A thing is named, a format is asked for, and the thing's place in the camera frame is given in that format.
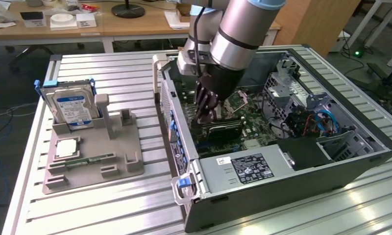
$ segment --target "white container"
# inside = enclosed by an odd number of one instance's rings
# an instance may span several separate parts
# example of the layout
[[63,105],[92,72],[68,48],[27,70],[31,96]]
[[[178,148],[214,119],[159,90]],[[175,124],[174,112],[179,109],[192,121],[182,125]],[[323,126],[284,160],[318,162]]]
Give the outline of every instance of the white container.
[[42,0],[44,3],[44,6],[55,6],[59,2],[59,0]]
[[88,28],[88,27],[98,26],[94,13],[78,14],[76,18],[78,18],[79,28]]
[[47,18],[43,12],[20,12],[26,27],[44,27],[47,26]]
[[51,30],[78,29],[76,18],[71,14],[56,14],[51,17]]
[[351,38],[351,35],[347,32],[342,31],[339,38],[338,38],[338,41],[335,42],[330,52],[340,52],[340,50],[342,50],[342,48],[350,38]]

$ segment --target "wooden cabinet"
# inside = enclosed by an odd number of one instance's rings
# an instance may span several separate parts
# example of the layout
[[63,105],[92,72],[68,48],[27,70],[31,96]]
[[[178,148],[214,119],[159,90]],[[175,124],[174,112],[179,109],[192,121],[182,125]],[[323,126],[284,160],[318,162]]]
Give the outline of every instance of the wooden cabinet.
[[274,45],[308,44],[326,56],[360,0],[287,0],[276,23],[282,25]]

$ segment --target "lamp base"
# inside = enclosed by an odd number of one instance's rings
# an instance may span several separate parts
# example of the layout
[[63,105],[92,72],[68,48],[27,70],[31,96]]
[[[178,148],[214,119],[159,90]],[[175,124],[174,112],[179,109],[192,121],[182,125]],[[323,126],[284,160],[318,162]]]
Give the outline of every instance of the lamp base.
[[118,17],[131,19],[146,15],[146,9],[142,6],[134,4],[130,4],[130,9],[127,9],[127,5],[120,4],[112,7],[112,13]]

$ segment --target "robotic arm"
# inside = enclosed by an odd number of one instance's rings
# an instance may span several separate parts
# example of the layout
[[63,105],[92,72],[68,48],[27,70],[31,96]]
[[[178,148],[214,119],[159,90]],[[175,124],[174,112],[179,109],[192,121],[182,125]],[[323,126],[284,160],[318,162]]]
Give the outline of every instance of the robotic arm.
[[212,122],[235,91],[286,0],[180,2],[198,6],[192,5],[190,39],[179,53],[178,66],[183,75],[198,76],[198,122]]

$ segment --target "slotted aluminum surface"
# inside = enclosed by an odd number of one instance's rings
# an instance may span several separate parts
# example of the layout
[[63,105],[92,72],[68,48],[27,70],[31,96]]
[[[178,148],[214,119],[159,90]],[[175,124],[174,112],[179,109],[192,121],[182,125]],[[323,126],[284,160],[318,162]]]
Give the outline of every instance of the slotted aluminum surface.
[[[352,86],[316,53],[294,49],[392,139],[392,117]],[[92,77],[98,93],[108,93],[110,111],[130,108],[138,116],[146,173],[140,176],[42,193],[52,115],[40,101],[3,234],[184,234],[174,202],[170,168],[152,93],[152,55],[174,51],[68,55],[51,62],[47,79]],[[300,71],[314,92],[323,91]],[[195,233],[392,234],[392,159],[343,189]]]

